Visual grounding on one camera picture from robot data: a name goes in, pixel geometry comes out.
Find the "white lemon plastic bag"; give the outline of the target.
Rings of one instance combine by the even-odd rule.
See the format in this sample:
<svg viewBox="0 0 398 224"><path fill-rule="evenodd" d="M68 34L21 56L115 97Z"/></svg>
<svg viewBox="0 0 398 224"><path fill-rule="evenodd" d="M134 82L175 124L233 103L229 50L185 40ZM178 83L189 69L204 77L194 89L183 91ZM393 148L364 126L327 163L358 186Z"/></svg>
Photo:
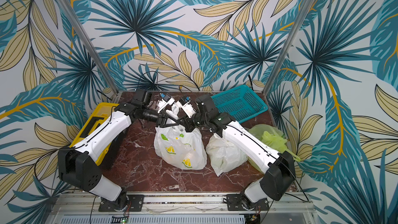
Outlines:
<svg viewBox="0 0 398 224"><path fill-rule="evenodd" d="M217 177L238 168L248 160L247 155L236 145L216 133L209 139L206 152Z"/></svg>

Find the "green avocado plastic bag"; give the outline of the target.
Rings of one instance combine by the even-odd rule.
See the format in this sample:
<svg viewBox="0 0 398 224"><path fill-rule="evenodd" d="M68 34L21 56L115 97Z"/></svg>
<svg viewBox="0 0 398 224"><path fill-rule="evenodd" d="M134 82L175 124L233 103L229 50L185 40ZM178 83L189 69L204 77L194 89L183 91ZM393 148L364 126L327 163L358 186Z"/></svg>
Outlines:
<svg viewBox="0 0 398 224"><path fill-rule="evenodd" d="M301 162L300 157L287 147L288 140L284 133L276 127L267 124L258 124L248 129L248 132L268 147L277 150L279 153L287 151L293 156L294 161Z"/></svg>

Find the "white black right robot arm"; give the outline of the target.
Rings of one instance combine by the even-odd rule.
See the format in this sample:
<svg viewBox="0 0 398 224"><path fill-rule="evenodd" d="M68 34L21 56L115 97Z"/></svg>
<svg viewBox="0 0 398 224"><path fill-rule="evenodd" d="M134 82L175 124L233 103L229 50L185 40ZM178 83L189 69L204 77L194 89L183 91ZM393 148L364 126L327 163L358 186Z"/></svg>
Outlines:
<svg viewBox="0 0 398 224"><path fill-rule="evenodd" d="M280 153L265 145L250 134L233 116L216 108L210 95L202 95L195 100L195 110L189 99L177 104L185 113L181 123L187 130L206 127L213 134L232 142L243 151L264 174L248 185L241 193L245 205L270 198L279 201L296 179L293 156L287 151Z"/></svg>

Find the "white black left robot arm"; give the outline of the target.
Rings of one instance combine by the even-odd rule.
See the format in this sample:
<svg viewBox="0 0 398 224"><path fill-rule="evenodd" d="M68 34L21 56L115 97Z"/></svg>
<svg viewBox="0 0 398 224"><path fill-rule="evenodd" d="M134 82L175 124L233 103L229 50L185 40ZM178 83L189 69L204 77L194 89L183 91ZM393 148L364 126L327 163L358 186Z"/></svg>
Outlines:
<svg viewBox="0 0 398 224"><path fill-rule="evenodd" d="M122 102L113 108L104 123L82 141L72 147L61 148L58 151L60 180L96 195L118 209L124 208L127 205L126 192L103 176L96 162L112 141L138 119L153 122L162 128L178 125L177 117L162 112L175 100L168 94L162 94L161 97L158 109L154 110L148 107L151 93L136 90L130 102Z"/></svg>

